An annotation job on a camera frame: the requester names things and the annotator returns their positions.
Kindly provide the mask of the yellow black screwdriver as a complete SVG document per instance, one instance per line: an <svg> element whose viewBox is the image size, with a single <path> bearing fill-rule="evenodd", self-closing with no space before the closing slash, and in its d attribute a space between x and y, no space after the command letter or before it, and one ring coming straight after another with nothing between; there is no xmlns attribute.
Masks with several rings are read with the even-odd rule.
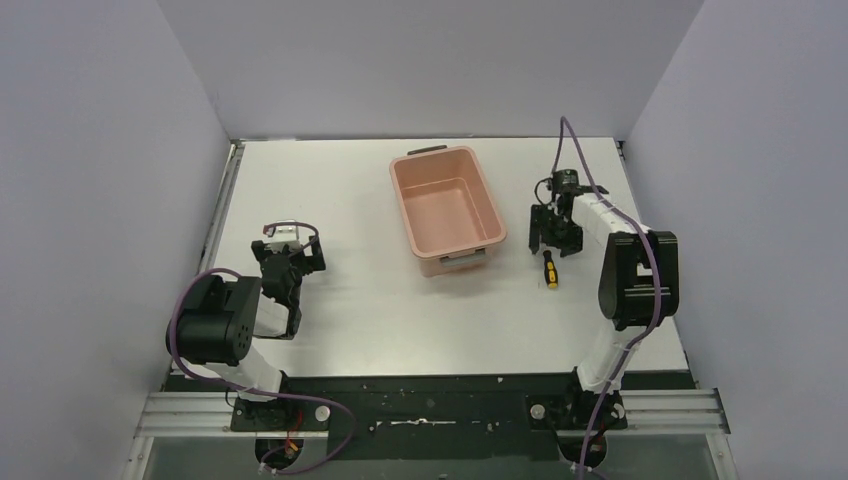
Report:
<svg viewBox="0 0 848 480"><path fill-rule="evenodd" d="M552 252L550 250L544 250L542 252L543 256L543 264L544 264L544 278L545 283L548 288L556 289L559 284L559 276L558 271L553 259Z"/></svg>

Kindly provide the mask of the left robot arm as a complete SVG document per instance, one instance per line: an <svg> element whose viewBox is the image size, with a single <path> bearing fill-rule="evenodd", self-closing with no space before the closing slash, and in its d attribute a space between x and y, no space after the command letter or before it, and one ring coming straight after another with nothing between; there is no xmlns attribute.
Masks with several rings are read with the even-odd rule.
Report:
<svg viewBox="0 0 848 480"><path fill-rule="evenodd" d="M280 430L294 420L296 403L284 392L286 374L266 360L253 340L296 336L303 279L324 271L326 262L317 235L305 243L293 236L271 236L253 241L251 251L259 275L238 276L216 268L188 288L168 327L166 348L187 376L201 378L188 363L214 372L212 382L236 391L242 400L258 402L259 420ZM224 274L235 276L227 281Z"/></svg>

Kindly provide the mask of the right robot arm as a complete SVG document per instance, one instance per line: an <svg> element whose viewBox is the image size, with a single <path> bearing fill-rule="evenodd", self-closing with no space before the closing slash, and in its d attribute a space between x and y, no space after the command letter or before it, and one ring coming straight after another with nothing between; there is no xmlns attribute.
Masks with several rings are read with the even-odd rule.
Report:
<svg viewBox="0 0 848 480"><path fill-rule="evenodd" d="M544 281L555 288L554 258L581 252L585 236L591 236L604 250L598 302L605 321L570 373L563 398L532 406L531 415L554 429L622 427L625 367L647 333L679 306L678 241L670 231L624 219L606 189L581 184L573 169L558 170L541 183L551 198L531 207L528 247L541 254Z"/></svg>

